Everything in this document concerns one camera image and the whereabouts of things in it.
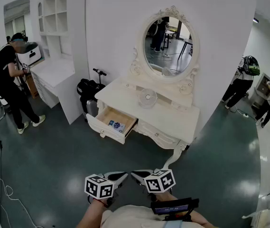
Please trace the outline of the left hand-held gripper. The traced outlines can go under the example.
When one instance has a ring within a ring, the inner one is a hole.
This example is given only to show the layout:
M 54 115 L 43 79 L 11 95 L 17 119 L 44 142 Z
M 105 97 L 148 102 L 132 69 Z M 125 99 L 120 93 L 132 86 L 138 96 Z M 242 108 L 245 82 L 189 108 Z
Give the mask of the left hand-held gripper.
M 127 178 L 128 173 L 124 171 L 92 174 L 86 177 L 84 191 L 88 195 L 88 202 L 91 204 L 95 199 L 108 208 L 113 203 L 114 191 L 122 187 Z

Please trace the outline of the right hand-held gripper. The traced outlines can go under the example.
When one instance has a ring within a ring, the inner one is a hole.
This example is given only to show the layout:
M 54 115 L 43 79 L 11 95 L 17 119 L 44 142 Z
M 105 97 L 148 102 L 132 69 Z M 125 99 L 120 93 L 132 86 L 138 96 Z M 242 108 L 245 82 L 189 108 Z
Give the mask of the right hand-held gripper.
M 171 169 L 153 170 L 135 170 L 131 177 L 140 186 L 145 186 L 148 194 L 162 194 L 168 191 L 172 192 L 176 181 Z

